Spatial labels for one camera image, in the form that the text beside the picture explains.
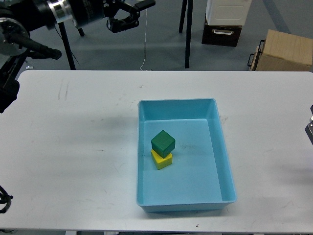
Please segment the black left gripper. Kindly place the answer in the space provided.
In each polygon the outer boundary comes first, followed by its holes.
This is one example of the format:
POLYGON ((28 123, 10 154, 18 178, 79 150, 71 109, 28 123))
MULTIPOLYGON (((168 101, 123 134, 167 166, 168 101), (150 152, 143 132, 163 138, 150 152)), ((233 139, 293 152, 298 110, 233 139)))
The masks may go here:
POLYGON ((114 3, 121 10, 130 13, 124 19, 112 18, 115 15, 115 6, 111 0, 48 0, 47 23, 48 28, 64 21, 73 21, 76 28, 81 28, 89 23, 110 17, 107 20, 107 28, 112 33, 119 33, 139 26, 140 11, 156 4, 155 0, 143 0, 135 5, 129 5, 123 0, 115 0, 114 3))

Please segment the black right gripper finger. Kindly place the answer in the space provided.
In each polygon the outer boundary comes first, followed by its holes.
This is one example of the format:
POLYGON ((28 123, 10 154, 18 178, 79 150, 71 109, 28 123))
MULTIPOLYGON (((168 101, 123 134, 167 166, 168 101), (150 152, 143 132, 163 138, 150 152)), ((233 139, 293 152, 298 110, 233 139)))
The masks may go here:
POLYGON ((313 116, 310 117, 310 121, 305 127, 305 132, 306 132, 311 144, 313 144, 313 116))

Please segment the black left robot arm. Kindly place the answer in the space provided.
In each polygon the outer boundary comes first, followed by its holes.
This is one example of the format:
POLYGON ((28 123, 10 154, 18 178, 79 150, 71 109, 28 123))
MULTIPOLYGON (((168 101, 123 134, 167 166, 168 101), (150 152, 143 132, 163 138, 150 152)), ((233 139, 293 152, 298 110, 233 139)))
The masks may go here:
POLYGON ((62 53, 30 38, 30 32, 43 26, 52 29, 67 20, 79 32, 82 27, 107 18, 113 33, 139 25, 140 12, 155 5, 142 0, 130 5, 123 0, 4 0, 0 3, 0 53, 9 56, 0 70, 0 111, 17 99, 20 84, 17 73, 27 57, 58 60, 62 53))

